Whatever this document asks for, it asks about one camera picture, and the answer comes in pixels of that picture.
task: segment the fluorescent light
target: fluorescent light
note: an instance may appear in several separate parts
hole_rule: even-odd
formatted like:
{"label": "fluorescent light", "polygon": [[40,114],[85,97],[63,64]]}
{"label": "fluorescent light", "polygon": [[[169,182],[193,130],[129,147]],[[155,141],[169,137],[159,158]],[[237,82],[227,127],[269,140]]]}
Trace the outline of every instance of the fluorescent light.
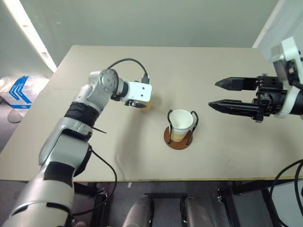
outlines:
{"label": "fluorescent light", "polygon": [[20,0],[3,0],[3,2],[33,47],[37,50],[44,63],[49,67],[51,71],[55,72],[57,70],[57,67],[52,60],[52,57],[49,54],[47,48],[42,42],[38,32],[30,21],[27,13],[25,12]]}

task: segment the wooden coaster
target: wooden coaster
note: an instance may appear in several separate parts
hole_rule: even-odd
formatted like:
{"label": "wooden coaster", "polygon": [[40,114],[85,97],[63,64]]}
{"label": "wooden coaster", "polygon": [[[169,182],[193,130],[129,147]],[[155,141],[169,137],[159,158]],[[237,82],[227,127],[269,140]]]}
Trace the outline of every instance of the wooden coaster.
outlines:
{"label": "wooden coaster", "polygon": [[[175,142],[175,141],[171,140],[170,144],[168,144],[169,128],[167,127],[164,131],[164,141],[170,148],[173,148],[173,149],[176,149],[176,150],[182,150],[182,149],[187,148],[191,144],[191,141],[193,140],[193,137],[191,137],[191,135],[192,135],[192,132],[191,132],[191,130],[189,130],[183,140],[181,140],[180,142]],[[191,139],[189,140],[188,145],[186,145],[187,140],[188,140],[189,137],[191,137]]]}

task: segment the white table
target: white table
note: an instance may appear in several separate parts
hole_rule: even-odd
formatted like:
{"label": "white table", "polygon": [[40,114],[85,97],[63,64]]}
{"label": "white table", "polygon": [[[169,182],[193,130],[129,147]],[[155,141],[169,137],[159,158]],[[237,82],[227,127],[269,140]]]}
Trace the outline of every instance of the white table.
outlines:
{"label": "white table", "polygon": [[[252,91],[215,87],[227,77],[275,75],[256,49],[73,46],[37,97],[0,154],[0,179],[30,180],[39,169],[38,154],[49,133],[64,116],[91,71],[131,57],[146,67],[155,108],[148,113],[110,101],[96,122],[107,134],[94,132],[90,144],[113,165],[119,181],[272,179],[285,166],[303,158],[303,122],[222,114],[208,102],[238,99],[250,102]],[[139,80],[132,62],[118,64],[122,78]],[[199,125],[192,144],[173,150],[163,140],[169,109],[195,110]],[[285,176],[293,177],[295,170]],[[113,181],[111,170],[91,156],[76,181]]]}

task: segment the black wire cup holder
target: black wire cup holder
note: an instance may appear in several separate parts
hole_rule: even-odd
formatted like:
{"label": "black wire cup holder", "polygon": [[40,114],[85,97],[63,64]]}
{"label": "black wire cup holder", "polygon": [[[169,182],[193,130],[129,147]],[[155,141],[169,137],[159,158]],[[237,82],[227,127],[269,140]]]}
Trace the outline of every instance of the black wire cup holder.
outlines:
{"label": "black wire cup holder", "polygon": [[169,127],[167,127],[164,131],[164,141],[165,143],[173,148],[173,149],[177,149],[177,150],[182,150],[187,148],[192,140],[193,140],[193,133],[198,125],[199,122],[199,117],[198,114],[195,111],[191,111],[191,114],[194,114],[196,116],[196,123],[194,124],[194,127],[192,128],[192,130],[189,130],[186,134],[186,136],[183,138],[183,140],[179,141],[179,142],[175,142],[171,139],[171,134],[172,134],[172,123],[171,120],[169,118],[169,115],[171,114],[172,110],[169,110],[168,114],[167,114],[167,120],[169,121]]}

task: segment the wall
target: wall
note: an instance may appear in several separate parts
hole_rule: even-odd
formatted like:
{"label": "wall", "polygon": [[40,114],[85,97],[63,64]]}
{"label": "wall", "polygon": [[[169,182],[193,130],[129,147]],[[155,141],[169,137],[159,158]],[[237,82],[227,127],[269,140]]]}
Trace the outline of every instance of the wall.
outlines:
{"label": "wall", "polygon": [[30,42],[0,0],[0,78],[53,74],[41,60]]}
{"label": "wall", "polygon": [[271,48],[290,36],[294,37],[299,50],[303,52],[303,1],[286,0],[269,27],[258,49],[269,60]]}
{"label": "wall", "polygon": [[56,64],[72,45],[251,47],[277,0],[21,0]]}

